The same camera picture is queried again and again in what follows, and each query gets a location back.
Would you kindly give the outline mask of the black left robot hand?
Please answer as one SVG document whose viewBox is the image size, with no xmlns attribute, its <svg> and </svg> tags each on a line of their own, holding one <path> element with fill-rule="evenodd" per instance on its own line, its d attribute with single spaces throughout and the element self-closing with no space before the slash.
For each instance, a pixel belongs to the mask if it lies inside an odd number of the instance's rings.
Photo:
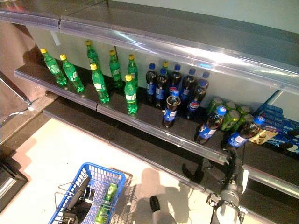
<svg viewBox="0 0 299 224">
<path fill-rule="evenodd" d="M 88 212 L 93 201 L 95 189 L 88 187 L 90 177 L 86 178 L 83 183 L 79 186 L 79 189 L 72 197 L 69 205 L 67 206 L 67 211 L 73 213 Z"/>
</svg>

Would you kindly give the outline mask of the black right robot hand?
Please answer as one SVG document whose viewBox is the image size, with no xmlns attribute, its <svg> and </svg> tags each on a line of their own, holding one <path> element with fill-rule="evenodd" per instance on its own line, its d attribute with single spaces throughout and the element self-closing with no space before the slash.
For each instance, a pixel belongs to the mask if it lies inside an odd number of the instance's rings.
<svg viewBox="0 0 299 224">
<path fill-rule="evenodd" d="M 245 192 L 248 184 L 249 171 L 243 168 L 242 160 L 237 155 L 236 149 L 229 149 L 228 153 L 228 183 L 232 186 L 232 191 L 241 196 Z"/>
</svg>

